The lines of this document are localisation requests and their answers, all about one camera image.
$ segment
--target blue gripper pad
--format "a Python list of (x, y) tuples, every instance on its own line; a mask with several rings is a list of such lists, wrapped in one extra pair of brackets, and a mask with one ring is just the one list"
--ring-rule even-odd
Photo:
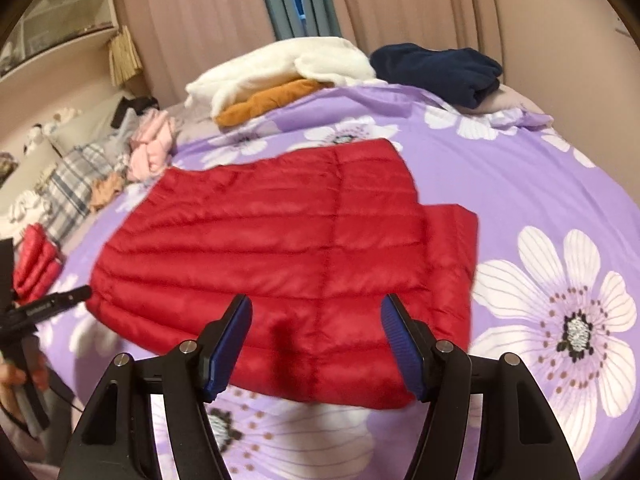
[(424, 359), (411, 334), (417, 331), (413, 326), (414, 320), (401, 305), (399, 308), (402, 310), (396, 307), (391, 298), (385, 296), (380, 314), (382, 327), (398, 363), (406, 389), (420, 400), (426, 396), (427, 392), (422, 375)]
[(205, 402), (213, 402), (216, 396), (225, 391), (234, 371), (253, 317), (249, 298), (244, 297), (227, 322), (220, 342), (209, 361), (209, 382), (204, 387)]

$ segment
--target folded red jacket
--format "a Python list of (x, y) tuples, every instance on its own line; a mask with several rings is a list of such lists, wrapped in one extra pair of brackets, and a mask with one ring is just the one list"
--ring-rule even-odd
[(35, 301), (47, 293), (62, 272), (59, 256), (40, 224), (27, 226), (14, 269), (14, 289), (20, 303)]
[(156, 353), (237, 293), (254, 304), (231, 382), (299, 401), (400, 408), (411, 396), (380, 322), (385, 294), (466, 349), (478, 222), (421, 206), (387, 140), (209, 171), (169, 169), (103, 247), (87, 306)]

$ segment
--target beige curtain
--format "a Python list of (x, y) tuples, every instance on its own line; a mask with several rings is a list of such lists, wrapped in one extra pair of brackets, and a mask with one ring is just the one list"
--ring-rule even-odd
[(274, 41), (264, 0), (114, 0), (162, 106), (219, 63)]
[(502, 60), (494, 0), (334, 0), (343, 35), (367, 54), (410, 41), (443, 50), (471, 46)]

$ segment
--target folded white towel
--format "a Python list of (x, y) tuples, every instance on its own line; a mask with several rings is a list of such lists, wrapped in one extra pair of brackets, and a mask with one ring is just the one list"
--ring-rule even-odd
[(185, 106), (206, 102), (215, 117), (256, 92), (304, 77), (336, 86), (376, 81), (367, 56), (344, 38), (292, 38), (236, 57), (186, 86)]

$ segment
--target pink clothing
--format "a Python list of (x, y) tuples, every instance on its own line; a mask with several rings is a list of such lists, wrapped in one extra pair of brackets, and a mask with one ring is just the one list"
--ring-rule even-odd
[(140, 182), (158, 176), (169, 163), (169, 151), (174, 143), (175, 120), (167, 111), (152, 108), (145, 114), (131, 137), (133, 149), (127, 179)]

